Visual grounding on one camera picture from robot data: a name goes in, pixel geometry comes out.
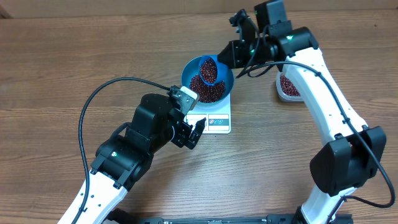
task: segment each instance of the blue bowl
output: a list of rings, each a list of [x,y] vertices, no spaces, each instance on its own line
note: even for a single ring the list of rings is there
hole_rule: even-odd
[[[192,59],[185,66],[184,70],[182,71],[182,76],[181,76],[181,84],[183,86],[186,86],[186,87],[189,88],[189,84],[191,83],[191,79],[195,75],[199,74],[199,63],[200,63],[200,60],[201,60],[201,56]],[[214,102],[214,103],[198,102],[198,106],[199,105],[200,106],[213,106],[213,105],[216,105],[219,102],[223,101],[231,93],[232,87],[234,86],[234,82],[235,82],[234,73],[232,72],[231,69],[228,69],[224,82],[225,82],[225,92],[224,92],[224,94],[223,94],[223,96],[221,97],[220,100],[218,100],[217,102]]]

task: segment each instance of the white container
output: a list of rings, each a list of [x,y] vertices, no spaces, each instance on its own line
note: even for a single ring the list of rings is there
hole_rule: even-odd
[[[289,103],[304,102],[303,98],[301,96],[289,96],[283,92],[282,86],[280,85],[280,76],[281,75],[282,75],[282,72],[278,72],[278,74],[276,75],[276,90],[278,91],[279,99],[282,100],[283,102],[289,102]]]

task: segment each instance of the white kitchen scale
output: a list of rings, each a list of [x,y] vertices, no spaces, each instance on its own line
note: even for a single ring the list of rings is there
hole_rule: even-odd
[[[185,122],[195,125],[197,121],[206,118],[203,134],[229,134],[231,132],[231,95],[228,94],[221,102],[215,105],[200,103],[189,111]]]
[[[181,75],[182,86],[190,85],[191,79],[199,73],[199,62],[201,56],[192,59],[185,66]],[[225,92],[220,101],[214,103],[198,102],[193,110],[189,111],[185,117],[185,122],[191,124],[193,128],[197,121],[206,118],[205,130],[203,134],[229,134],[231,132],[231,90],[234,85],[235,77],[231,69],[228,69],[224,77]]]

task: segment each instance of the wood grain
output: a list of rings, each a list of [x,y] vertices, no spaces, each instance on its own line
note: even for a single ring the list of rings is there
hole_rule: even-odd
[[[55,223],[84,179],[77,142],[81,107],[100,84],[134,76],[179,84],[192,58],[238,38],[231,14],[111,16],[0,21],[0,223]],[[353,108],[388,142],[382,163],[398,186],[398,11],[291,12],[317,37]],[[105,88],[83,128],[88,162],[145,93],[134,82]],[[293,213],[313,187],[320,138],[303,104],[278,100],[275,70],[239,79],[233,130],[204,135],[192,151],[172,144],[119,207],[141,216],[240,217]],[[378,174],[355,195],[389,200]],[[346,203],[356,223],[396,223],[398,208]]]
[[[265,0],[0,0],[14,18],[237,12]],[[285,0],[288,11],[395,9],[398,0]]]

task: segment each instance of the red beans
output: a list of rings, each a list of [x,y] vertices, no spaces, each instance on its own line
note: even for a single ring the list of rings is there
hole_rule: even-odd
[[[200,66],[200,75],[204,81],[214,83],[217,79],[217,66],[216,62],[210,58],[205,60]]]
[[[282,91],[288,96],[300,96],[299,91],[297,91],[296,87],[294,87],[293,83],[286,78],[284,75],[280,76],[280,85],[282,87]]]
[[[214,86],[207,85],[198,74],[191,79],[189,89],[199,94],[200,102],[214,103],[220,100],[223,96],[225,92],[225,82],[217,83]]]

